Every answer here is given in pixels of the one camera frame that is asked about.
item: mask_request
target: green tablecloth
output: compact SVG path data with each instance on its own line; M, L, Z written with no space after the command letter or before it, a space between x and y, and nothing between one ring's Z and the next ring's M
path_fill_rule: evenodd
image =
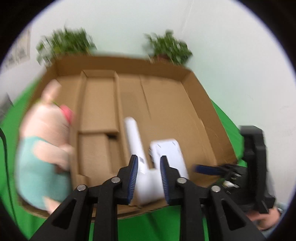
M36 83L29 87L16 101L6 118L1 124L1 128L7 138L8 148L8 165L10 174L10 185L12 192L12 205L14 206L17 224L23 234L29 239L44 219L35 217L25 212L17 203L16 190L14 188L14 159L16 153L16 145L18 138L18 127L21 117L25 111L25 107L33 93ZM242 152L242 137L238 128L227 117L227 115L213 103L217 114L228 134L237 156ZM3 153L2 143L0 144L0 153ZM6 182L6 173L4 168L4 155L0 155L0 195L8 212L12 214L12 206L8 196L8 187ZM208 240L207 229L205 227L205 239ZM92 232L94 226L91 226L90 240L92 240ZM177 241L179 240L180 229L180 207L172 206L156 210L138 217L127 218L118 221L119 241L145 241L145 240L162 240Z

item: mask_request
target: plush toy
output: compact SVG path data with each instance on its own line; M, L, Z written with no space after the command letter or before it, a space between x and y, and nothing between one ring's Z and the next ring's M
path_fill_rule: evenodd
M20 127L16 187L30 205L52 213L72 191L68 144L73 113L53 103L60 84L52 80L41 100L27 112Z

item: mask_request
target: potted plant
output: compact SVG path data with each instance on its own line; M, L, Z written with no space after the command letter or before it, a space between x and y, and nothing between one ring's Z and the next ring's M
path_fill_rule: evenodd
M166 30L164 36L157 34L153 34L153 36L145 34L145 36L149 41L149 49L153 50L153 59L184 65L192 56L187 44L174 38L172 30Z
M43 36L36 47L38 51L37 61L50 65L53 59L60 55L84 53L90 54L96 49L95 44L84 29L77 30L54 30L51 36Z

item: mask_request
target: cardboard tray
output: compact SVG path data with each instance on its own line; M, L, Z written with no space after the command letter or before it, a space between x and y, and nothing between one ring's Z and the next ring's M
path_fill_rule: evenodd
M123 120L138 123L146 158L153 140L174 138L179 142L189 178L208 186L217 177L194 173L193 164L218 165L236 161L228 136L210 98L193 72L170 63L151 63L120 57L65 56L47 69L28 109L40 98L51 79L62 89L57 104L75 113L70 143L73 188L95 186L115 176L129 162ZM20 198L28 212L48 217ZM119 206L118 218L140 215L166 206L159 200L139 206Z

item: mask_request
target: metal screw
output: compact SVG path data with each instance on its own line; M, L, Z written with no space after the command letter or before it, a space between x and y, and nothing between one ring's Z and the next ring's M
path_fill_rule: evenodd
M120 178L119 178L119 177L113 177L113 178L111 179L111 182L113 182L113 183L118 183L118 182L120 182Z
M84 184L80 184L78 187L77 187L77 190L78 191L84 191L86 189L86 186Z
M187 180L183 177L180 177L177 179L177 182L183 184L183 183L187 182Z
M212 186L211 187L213 192L220 192L221 188L219 186Z

